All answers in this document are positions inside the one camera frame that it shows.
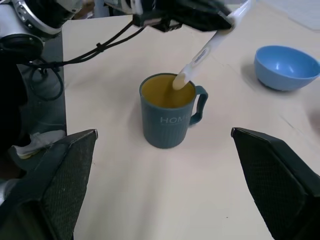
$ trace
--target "blue mug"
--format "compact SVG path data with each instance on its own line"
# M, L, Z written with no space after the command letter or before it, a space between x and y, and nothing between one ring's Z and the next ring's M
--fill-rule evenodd
M160 149L173 148L185 139L188 127L202 119L209 96L202 86L192 82L181 90L174 90L172 82L176 76L173 73L152 75L139 88L144 137ZM196 113L192 115L197 95L200 96Z

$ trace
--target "white table surface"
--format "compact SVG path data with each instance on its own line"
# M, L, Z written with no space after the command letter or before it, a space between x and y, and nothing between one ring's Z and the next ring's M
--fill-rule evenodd
M64 59L105 42L130 20L69 21ZM65 67L68 133L93 128L99 135L76 240L271 240L246 185L232 127L283 139L320 173L320 82L274 92L253 71L255 52L265 45L295 47L320 59L320 35L263 3L201 66L194 82L209 93L203 120L173 149L146 142L140 83L153 74L178 73L212 35L188 27L168 33L147 28L88 62Z

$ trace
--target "bowl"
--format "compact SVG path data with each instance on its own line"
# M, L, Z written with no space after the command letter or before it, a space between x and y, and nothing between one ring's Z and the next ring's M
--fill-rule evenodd
M280 91L303 88L320 75L320 64L316 59L287 46L264 46L258 49L254 69L260 82Z

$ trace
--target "mug handle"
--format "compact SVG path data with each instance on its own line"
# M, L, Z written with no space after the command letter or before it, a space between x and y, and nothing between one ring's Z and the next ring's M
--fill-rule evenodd
M204 112L206 101L209 97L209 94L202 86L195 87L195 94L200 95L200 97L196 105L196 113L191 117L189 125L193 125L200 122L200 120L202 119L202 114Z

